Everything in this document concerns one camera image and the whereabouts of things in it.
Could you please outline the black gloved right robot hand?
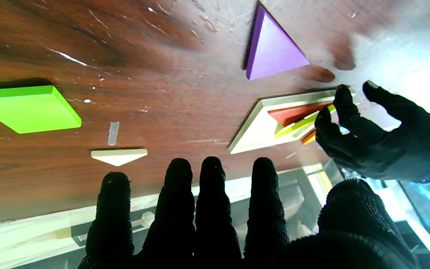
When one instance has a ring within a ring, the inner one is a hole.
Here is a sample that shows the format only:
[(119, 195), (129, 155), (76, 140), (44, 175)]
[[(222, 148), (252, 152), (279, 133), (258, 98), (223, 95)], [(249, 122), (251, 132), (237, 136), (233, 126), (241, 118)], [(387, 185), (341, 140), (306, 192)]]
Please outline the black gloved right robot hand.
[(109, 172), (79, 269), (418, 269), (382, 199), (361, 179), (334, 186), (315, 235), (290, 241), (278, 174), (266, 157), (253, 164), (249, 219), (240, 252), (217, 157), (201, 166), (200, 192), (191, 190), (190, 163), (169, 164), (142, 250), (134, 254), (130, 181)]

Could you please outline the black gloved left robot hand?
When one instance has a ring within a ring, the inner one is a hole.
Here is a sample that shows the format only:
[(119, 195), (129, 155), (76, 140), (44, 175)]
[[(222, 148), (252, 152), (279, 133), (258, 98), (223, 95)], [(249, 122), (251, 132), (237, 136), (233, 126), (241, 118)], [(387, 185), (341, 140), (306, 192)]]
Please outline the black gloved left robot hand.
[(400, 126), (385, 131), (361, 116), (349, 88), (341, 84), (333, 101), (339, 124), (322, 109), (315, 121), (317, 143), (337, 165), (364, 177), (430, 183), (430, 113), (371, 81), (363, 84), (363, 93)]

